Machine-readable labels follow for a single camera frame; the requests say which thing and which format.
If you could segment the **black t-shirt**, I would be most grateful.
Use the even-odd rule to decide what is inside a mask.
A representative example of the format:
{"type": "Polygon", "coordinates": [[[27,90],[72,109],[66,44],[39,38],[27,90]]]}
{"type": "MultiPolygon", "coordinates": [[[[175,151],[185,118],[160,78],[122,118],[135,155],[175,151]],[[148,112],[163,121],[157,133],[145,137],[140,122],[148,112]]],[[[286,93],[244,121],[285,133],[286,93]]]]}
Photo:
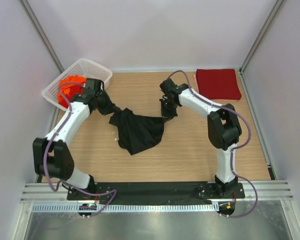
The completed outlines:
{"type": "Polygon", "coordinates": [[[165,123],[172,118],[154,117],[134,114],[132,110],[120,109],[115,106],[111,109],[113,115],[109,124],[118,130],[118,145],[135,155],[158,145],[163,137],[165,123]]]}

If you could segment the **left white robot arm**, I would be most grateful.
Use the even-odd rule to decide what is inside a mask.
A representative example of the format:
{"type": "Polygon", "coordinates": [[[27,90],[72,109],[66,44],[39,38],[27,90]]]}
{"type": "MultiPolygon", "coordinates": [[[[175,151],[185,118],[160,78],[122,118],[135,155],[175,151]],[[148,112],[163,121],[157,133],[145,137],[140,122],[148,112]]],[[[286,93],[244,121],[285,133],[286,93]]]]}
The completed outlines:
{"type": "Polygon", "coordinates": [[[60,184],[77,190],[83,199],[91,200],[98,196],[94,178],[75,168],[69,146],[93,111],[107,115],[115,112],[117,107],[105,91],[102,80],[87,78],[79,86],[79,93],[68,102],[68,109],[57,125],[45,137],[33,141],[34,171],[48,181],[58,179],[60,184]]]}

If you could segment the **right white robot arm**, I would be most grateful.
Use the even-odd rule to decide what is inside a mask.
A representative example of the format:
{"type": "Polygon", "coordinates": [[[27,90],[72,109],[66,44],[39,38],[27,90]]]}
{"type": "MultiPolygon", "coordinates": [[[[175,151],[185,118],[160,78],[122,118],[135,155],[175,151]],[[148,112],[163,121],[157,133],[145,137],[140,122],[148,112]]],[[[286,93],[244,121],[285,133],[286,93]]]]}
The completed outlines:
{"type": "Polygon", "coordinates": [[[166,119],[177,116],[177,107],[187,107],[207,120],[210,143],[217,149],[217,172],[214,177],[215,192],[221,198],[231,195],[238,184],[235,174],[235,147],[242,129],[235,108],[231,104],[221,105],[199,96],[187,84],[177,85],[171,78],[160,84],[163,92],[161,115],[166,119]]]}

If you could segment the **orange t-shirt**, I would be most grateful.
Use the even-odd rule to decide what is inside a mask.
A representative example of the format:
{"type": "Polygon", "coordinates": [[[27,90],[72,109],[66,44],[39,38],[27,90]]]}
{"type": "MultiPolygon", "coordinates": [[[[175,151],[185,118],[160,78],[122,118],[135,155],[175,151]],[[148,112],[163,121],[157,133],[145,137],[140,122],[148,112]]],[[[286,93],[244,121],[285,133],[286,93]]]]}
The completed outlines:
{"type": "Polygon", "coordinates": [[[67,109],[69,104],[61,93],[63,93],[63,95],[70,102],[75,94],[82,93],[85,83],[86,78],[79,75],[69,75],[67,78],[60,80],[58,84],[59,90],[57,92],[58,103],[67,109]]]}

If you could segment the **white plastic basket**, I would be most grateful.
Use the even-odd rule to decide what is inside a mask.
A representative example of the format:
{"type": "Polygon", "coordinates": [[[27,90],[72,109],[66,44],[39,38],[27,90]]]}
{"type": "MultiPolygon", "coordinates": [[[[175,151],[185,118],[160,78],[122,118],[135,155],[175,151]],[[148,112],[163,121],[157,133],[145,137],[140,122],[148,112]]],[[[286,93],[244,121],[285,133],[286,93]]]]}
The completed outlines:
{"type": "Polygon", "coordinates": [[[113,73],[108,68],[100,65],[92,60],[80,58],[64,70],[55,80],[53,80],[41,93],[41,95],[52,105],[66,112],[67,108],[59,104],[58,101],[58,86],[60,80],[68,76],[81,76],[86,78],[102,80],[104,89],[110,84],[110,79],[113,73]]]}

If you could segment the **folded dark red t-shirt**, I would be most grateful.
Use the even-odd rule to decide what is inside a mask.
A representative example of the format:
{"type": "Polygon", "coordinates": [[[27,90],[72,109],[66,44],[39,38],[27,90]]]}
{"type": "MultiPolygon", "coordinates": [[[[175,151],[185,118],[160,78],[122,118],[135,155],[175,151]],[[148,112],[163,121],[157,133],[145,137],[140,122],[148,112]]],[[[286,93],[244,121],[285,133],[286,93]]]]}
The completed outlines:
{"type": "Polygon", "coordinates": [[[199,93],[209,100],[242,98],[234,69],[197,69],[199,93]]]}

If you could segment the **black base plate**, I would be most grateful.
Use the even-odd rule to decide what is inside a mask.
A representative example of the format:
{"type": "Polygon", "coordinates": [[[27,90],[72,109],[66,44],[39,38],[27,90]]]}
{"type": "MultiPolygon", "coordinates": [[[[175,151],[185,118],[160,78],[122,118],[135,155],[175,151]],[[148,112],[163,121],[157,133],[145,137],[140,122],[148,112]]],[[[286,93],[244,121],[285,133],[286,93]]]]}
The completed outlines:
{"type": "Polygon", "coordinates": [[[185,206],[210,204],[211,200],[245,198],[238,183],[229,194],[220,195],[214,182],[99,182],[98,194],[116,190],[113,205],[185,206]]]}

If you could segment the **aluminium frame rail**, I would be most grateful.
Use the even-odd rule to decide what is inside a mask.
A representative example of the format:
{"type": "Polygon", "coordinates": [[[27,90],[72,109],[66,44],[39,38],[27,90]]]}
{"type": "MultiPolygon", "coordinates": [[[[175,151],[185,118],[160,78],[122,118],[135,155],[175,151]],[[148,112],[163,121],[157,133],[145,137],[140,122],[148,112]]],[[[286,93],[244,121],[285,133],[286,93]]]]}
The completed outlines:
{"type": "MultiPolygon", "coordinates": [[[[293,199],[291,188],[285,180],[254,180],[260,201],[293,199]]],[[[64,188],[54,192],[47,183],[27,183],[20,201],[22,203],[59,203],[67,200],[68,191],[64,188]]]]}

